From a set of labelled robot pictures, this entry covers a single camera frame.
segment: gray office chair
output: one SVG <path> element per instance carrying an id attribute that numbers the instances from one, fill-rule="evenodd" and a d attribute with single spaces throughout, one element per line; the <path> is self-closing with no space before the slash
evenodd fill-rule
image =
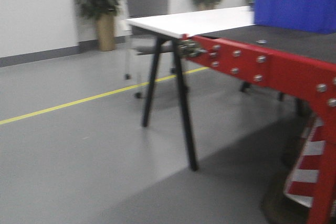
<path id="1" fill-rule="evenodd" d="M 148 17 L 148 16 L 157 16 L 168 14 L 169 0 L 126 0 L 127 10 L 129 18 L 138 18 L 138 17 Z M 130 79 L 130 51 L 133 49 L 136 52 L 136 56 L 140 55 L 151 55 L 154 54 L 155 47 L 155 36 L 147 34 L 145 31 L 132 27 L 131 35 L 127 36 L 126 41 L 127 46 L 127 55 L 125 61 L 125 79 Z M 162 45 L 162 53 L 173 52 L 173 47 L 170 41 Z M 136 98 L 141 98 L 141 73 L 140 73 L 140 64 L 139 57 L 136 57 L 137 62 L 135 66 L 137 68 L 137 83 L 138 91 L 135 94 Z"/>

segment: plant pot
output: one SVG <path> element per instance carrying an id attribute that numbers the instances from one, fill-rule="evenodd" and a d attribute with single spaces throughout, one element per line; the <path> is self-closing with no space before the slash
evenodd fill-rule
<path id="1" fill-rule="evenodd" d="M 101 15 L 96 25 L 99 49 L 101 51 L 115 50 L 114 15 L 112 13 Z"/>
<path id="2" fill-rule="evenodd" d="M 199 4 L 197 6 L 198 10 L 213 10 L 215 9 L 215 5 L 214 4 L 209 4 L 209 5 L 205 5 L 205 4 Z"/>

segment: chair wheel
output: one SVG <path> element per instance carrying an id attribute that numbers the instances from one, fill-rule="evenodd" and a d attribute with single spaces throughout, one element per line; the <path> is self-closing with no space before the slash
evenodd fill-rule
<path id="1" fill-rule="evenodd" d="M 134 94 L 134 97 L 137 98 L 137 99 L 140 99 L 140 98 L 142 98 L 142 93 L 137 92 L 137 93 Z"/>
<path id="2" fill-rule="evenodd" d="M 240 92 L 245 92 L 245 90 L 250 87 L 251 87 L 251 83 L 244 81 L 240 87 Z"/>

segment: black table leg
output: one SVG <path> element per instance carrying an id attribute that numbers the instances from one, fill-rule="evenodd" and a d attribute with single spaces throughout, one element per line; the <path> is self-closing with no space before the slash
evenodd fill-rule
<path id="1" fill-rule="evenodd" d="M 191 127 L 191 120 L 190 120 L 190 114 L 189 114 L 189 108 L 188 108 L 188 101 L 187 101 L 186 89 L 185 89 L 183 72 L 182 72 L 181 59 L 178 53 L 178 45 L 176 41 L 173 41 L 173 48 L 174 48 L 174 63 L 175 63 L 175 70 L 176 70 L 177 87 L 179 90 L 178 96 L 180 98 L 180 108 L 181 108 L 182 120 L 183 120 L 183 126 L 184 126 L 187 154 L 189 158 L 189 166 L 191 170 L 198 170 L 198 164 L 197 164 L 196 153 L 195 153 L 195 145 L 194 145 L 193 133 L 192 133 L 192 127 Z"/>
<path id="2" fill-rule="evenodd" d="M 146 96 L 146 104 L 145 104 L 143 118 L 142 118 L 142 126 L 143 127 L 148 126 L 149 114 L 150 114 L 150 110 L 151 110 L 153 93 L 154 93 L 156 73 L 158 72 L 158 66 L 159 66 L 159 60 L 160 60 L 161 45 L 165 42 L 166 42 L 165 39 L 162 39 L 162 38 L 157 38 L 156 39 L 155 52 L 154 52 L 153 61 L 152 61 L 150 81 L 149 81 L 149 86 L 148 86 L 147 96 Z"/>

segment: gray floor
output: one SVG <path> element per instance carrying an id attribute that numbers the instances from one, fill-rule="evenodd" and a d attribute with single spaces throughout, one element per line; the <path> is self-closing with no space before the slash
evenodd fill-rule
<path id="1" fill-rule="evenodd" d="M 164 57 L 160 77 L 170 65 Z M 123 70 L 120 49 L 0 68 L 0 123 L 135 84 Z M 119 92 L 0 125 L 0 224 L 267 223 L 260 200 L 303 125 L 293 98 L 240 93 L 211 70 L 187 80 L 198 172 L 187 169 L 175 80 L 157 84 L 147 129 L 143 99 Z"/>

